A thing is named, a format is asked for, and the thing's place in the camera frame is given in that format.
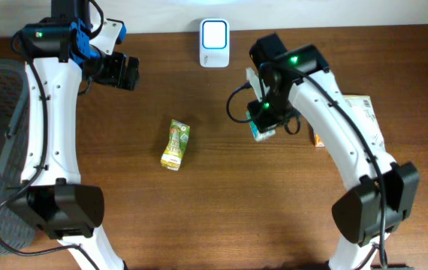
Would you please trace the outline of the teal green small carton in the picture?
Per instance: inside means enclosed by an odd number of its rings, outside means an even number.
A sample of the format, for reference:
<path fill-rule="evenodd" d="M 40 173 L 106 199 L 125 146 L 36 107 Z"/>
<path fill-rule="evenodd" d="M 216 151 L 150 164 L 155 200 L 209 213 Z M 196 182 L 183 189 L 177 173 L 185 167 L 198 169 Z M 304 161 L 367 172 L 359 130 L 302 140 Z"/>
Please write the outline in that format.
<path fill-rule="evenodd" d="M 271 124 L 268 126 L 268 128 L 265 131 L 260 131 L 259 127 L 256 124 L 256 121 L 259 119 L 257 115 L 251 116 L 251 113 L 249 111 L 246 111 L 246 116 L 249 119 L 252 119 L 252 121 L 249 122 L 249 127 L 252 132 L 252 136 L 255 140 L 255 142 L 261 142 L 264 140 L 268 140 L 271 136 L 273 136 L 276 132 L 276 125 Z"/>

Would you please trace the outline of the orange small carton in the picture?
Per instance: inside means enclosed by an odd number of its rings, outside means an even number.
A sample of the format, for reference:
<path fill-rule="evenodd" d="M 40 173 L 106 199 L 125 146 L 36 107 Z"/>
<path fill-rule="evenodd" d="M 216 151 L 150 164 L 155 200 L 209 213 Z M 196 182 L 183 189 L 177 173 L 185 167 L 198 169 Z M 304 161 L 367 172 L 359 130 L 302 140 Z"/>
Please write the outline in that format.
<path fill-rule="evenodd" d="M 314 142 L 314 146 L 316 148 L 323 148 L 324 147 L 324 143 L 322 141 L 322 139 L 319 137 L 319 135 L 313 131 L 313 142 Z"/>

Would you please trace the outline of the green yellow juice carton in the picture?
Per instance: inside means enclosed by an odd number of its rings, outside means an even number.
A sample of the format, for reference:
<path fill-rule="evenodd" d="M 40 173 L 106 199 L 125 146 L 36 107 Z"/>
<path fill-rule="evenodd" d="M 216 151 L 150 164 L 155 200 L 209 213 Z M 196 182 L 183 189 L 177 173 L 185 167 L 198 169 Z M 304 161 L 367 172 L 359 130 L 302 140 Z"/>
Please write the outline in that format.
<path fill-rule="evenodd" d="M 190 136 L 190 127 L 175 119 L 171 120 L 169 141 L 161 156 L 161 165 L 177 171 L 182 163 Z"/>

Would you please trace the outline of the beige plastic snack bag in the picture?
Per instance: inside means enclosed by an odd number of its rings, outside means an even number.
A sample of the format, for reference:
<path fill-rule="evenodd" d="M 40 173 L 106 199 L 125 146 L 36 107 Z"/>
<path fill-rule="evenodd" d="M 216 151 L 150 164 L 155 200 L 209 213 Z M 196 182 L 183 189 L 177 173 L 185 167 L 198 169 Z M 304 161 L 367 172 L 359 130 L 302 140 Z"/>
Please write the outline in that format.
<path fill-rule="evenodd" d="M 369 135 L 372 144 L 385 150 L 384 137 L 378 125 L 369 95 L 345 95 L 345 102 L 352 108 L 361 127 Z"/>

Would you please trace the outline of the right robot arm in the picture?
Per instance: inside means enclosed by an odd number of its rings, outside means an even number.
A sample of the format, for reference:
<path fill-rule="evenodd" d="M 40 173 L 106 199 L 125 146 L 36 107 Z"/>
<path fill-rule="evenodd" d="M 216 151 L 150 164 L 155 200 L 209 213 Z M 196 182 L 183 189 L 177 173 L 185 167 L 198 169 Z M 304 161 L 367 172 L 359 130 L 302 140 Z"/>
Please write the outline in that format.
<path fill-rule="evenodd" d="M 341 233 L 327 269 L 390 269 L 385 242 L 412 210 L 420 182 L 413 163 L 398 164 L 356 118 L 326 59 L 313 45 L 289 51 L 277 34 L 259 38 L 246 71 L 256 100 L 250 121 L 260 133 L 304 117 L 322 139 L 346 189 L 331 212 Z"/>

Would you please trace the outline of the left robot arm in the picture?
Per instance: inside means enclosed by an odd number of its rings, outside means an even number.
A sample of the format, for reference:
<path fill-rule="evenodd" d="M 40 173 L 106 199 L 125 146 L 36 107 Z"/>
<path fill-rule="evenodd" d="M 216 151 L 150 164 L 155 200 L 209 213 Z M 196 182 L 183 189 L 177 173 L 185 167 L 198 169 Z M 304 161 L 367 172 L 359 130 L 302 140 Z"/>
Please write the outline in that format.
<path fill-rule="evenodd" d="M 102 226 L 104 195 L 84 185 L 76 156 L 79 96 L 98 83 L 131 91 L 139 60 L 116 52 L 125 24 L 95 1 L 53 1 L 51 14 L 20 29 L 26 60 L 29 137 L 21 187 L 7 207 L 69 250 L 82 269 L 125 269 Z"/>

